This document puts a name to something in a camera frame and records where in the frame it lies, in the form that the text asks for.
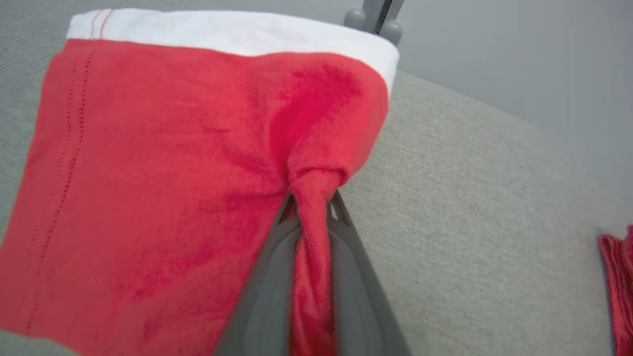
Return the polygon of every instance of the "red stitching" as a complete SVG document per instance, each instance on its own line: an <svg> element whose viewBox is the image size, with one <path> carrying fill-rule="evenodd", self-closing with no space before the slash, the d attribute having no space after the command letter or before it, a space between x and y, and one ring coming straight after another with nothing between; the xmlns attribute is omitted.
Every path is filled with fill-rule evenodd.
<svg viewBox="0 0 633 356"><path fill-rule="evenodd" d="M110 15L112 15L113 12L115 12L114 9L110 10L110 12L106 16L105 20L103 20L103 23L101 24L101 31L99 31L99 38L100 39L103 39L103 28L106 26L106 22L108 22L108 19L110 18Z"/></svg>
<svg viewBox="0 0 633 356"><path fill-rule="evenodd" d="M73 73L72 79L70 82L70 91L68 92L68 111L66 112L66 122L68 124L68 135L66 137L66 143L64 144L64 148L61 150L60 159L57 161L57 171L60 171L61 161L66 154L66 150L68 149L68 144L70 143L71 134L72 134L72 125L71 125L71 107L73 104L73 90L75 89L75 76L77 74L77 63L73 65Z"/></svg>
<svg viewBox="0 0 633 356"><path fill-rule="evenodd" d="M94 15L94 17L92 18L92 24L90 26L90 39L92 39L93 33L94 33L94 20L97 20L97 17L99 17L99 15L101 15L101 12L103 11L103 9L99 10L99 12L97 12L96 15Z"/></svg>
<svg viewBox="0 0 633 356"><path fill-rule="evenodd" d="M82 94L81 94L81 98L82 101L85 101L85 95L86 95L86 87L88 84L88 73L90 70L90 63L92 60L92 55L94 55L96 49L93 49L92 52L88 55L88 59L86 61L86 65L85 65L85 70L84 70L84 84L82 86ZM79 127L83 128L84 126L84 113L85 113L85 103L82 103L82 106L79 107ZM53 238L53 234L55 232L55 227L57 226L57 221L59 220L60 217L60 213L62 211L62 208L64 206L64 202L66 201L66 193L68 192L68 189L70 188L70 183L72 181L73 178L73 171L75 170L75 166L77 164L77 157L79 156L79 151L82 145L82 140L84 138L84 134L83 134L83 130L81 130L81 134L79 135L79 142L77 144L77 150L75 152L75 155L72 159L72 164L70 165L70 169L68 172L68 180L66 181L66 184L64 185L64 190L62 193L62 197L60 200L60 207L57 209L57 212L55 213L55 217L53 219L53 222L51 223L51 225L49 226L48 232L46 234L46 240L44 241L44 247L42 249L41 255L40 255L40 259L37 263L37 268L36 268L36 273L35 273L35 288L34 288L34 307L33 310L31 311L31 313L28 315L28 319L27 319L27 336L30 334L30 330L31 330L31 323L33 321L33 318L35 317L35 313L37 312L37 309L39 307L39 282L40 282L40 274L41 274L41 270L42 270L42 265L44 264L44 259L46 258L46 252L48 251L48 245L51 242L51 239Z"/></svg>

